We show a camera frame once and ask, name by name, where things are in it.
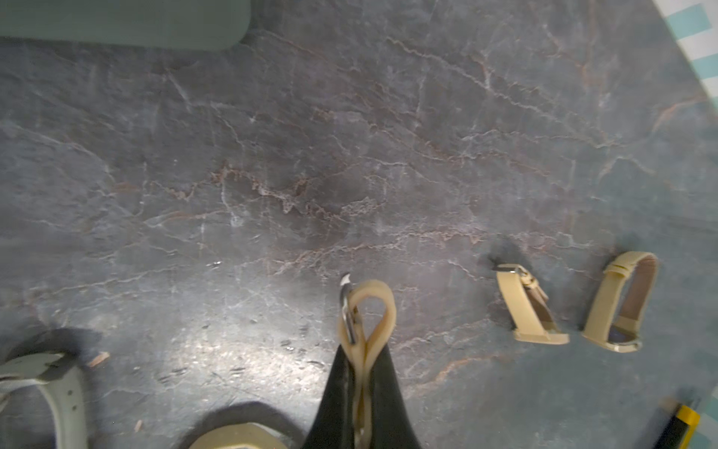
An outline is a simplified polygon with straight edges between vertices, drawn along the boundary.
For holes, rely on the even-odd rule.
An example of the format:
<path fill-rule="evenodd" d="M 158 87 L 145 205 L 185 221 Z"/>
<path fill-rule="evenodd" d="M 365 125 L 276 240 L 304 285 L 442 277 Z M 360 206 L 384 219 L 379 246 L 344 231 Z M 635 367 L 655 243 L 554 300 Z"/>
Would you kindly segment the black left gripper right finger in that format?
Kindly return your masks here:
<path fill-rule="evenodd" d="M 411 426 L 389 346 L 384 346 L 370 372 L 372 449 L 420 449 Z"/>

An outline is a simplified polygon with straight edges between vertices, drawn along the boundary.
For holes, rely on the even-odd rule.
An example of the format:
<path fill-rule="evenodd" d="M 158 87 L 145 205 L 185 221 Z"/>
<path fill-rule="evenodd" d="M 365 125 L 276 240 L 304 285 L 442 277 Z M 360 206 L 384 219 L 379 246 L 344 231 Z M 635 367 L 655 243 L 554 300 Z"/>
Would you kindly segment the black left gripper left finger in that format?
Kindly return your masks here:
<path fill-rule="evenodd" d="M 355 447 L 354 396 L 355 372 L 343 348 L 338 346 L 319 409 L 301 448 Z"/>

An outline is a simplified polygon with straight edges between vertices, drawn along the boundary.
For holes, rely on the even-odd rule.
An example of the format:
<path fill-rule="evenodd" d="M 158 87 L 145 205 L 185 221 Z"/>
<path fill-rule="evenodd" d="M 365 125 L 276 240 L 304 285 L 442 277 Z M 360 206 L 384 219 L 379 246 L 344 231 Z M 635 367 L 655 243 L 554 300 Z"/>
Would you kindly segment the cream watch front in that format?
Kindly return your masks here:
<path fill-rule="evenodd" d="M 35 353 L 1 366 L 1 407 L 13 392 L 35 387 L 52 412 L 55 445 L 87 449 L 89 436 L 78 359 L 66 353 Z"/>

